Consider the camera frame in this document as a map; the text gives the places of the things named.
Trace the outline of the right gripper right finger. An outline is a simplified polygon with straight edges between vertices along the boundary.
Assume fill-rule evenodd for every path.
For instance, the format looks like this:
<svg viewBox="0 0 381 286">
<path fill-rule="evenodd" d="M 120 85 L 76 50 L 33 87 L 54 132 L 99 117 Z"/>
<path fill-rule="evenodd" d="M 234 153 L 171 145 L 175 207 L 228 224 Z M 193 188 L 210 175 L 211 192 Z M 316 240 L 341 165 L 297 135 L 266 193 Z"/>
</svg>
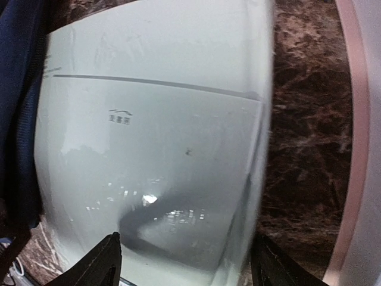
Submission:
<svg viewBox="0 0 381 286">
<path fill-rule="evenodd" d="M 325 285 L 264 234 L 256 234 L 254 237 L 251 248 L 251 272 L 254 285 Z"/>
</svg>

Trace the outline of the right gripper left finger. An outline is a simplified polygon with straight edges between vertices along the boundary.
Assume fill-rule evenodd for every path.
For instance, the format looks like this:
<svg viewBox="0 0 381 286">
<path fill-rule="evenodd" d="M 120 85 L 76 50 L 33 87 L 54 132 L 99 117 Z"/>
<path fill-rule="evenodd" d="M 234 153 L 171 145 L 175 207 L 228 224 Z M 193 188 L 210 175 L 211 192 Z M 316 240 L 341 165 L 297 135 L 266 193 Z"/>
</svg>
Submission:
<svg viewBox="0 0 381 286">
<path fill-rule="evenodd" d="M 118 285 L 121 274 L 120 234 L 101 240 L 72 268 L 50 282 L 51 286 Z"/>
</svg>

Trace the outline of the grey hardcover book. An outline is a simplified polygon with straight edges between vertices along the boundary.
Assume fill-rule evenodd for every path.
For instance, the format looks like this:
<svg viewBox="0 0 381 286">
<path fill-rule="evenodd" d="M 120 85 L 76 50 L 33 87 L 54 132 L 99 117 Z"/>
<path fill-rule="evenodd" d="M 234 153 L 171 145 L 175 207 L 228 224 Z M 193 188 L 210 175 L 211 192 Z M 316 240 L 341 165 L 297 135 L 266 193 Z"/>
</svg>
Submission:
<svg viewBox="0 0 381 286">
<path fill-rule="evenodd" d="M 51 32 L 35 164 L 64 270 L 121 238 L 135 285 L 237 285 L 266 172 L 272 1 L 134 1 Z"/>
</svg>

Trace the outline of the navy blue student backpack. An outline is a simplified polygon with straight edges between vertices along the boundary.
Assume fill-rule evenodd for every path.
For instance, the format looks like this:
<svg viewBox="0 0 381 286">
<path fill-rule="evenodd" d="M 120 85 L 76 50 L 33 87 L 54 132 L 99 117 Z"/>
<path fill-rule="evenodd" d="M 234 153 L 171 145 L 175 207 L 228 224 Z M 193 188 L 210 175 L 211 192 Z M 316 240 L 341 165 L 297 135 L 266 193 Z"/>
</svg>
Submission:
<svg viewBox="0 0 381 286">
<path fill-rule="evenodd" d="M 34 160 L 48 1 L 1 1 L 1 254 L 5 272 L 42 211 Z"/>
</svg>

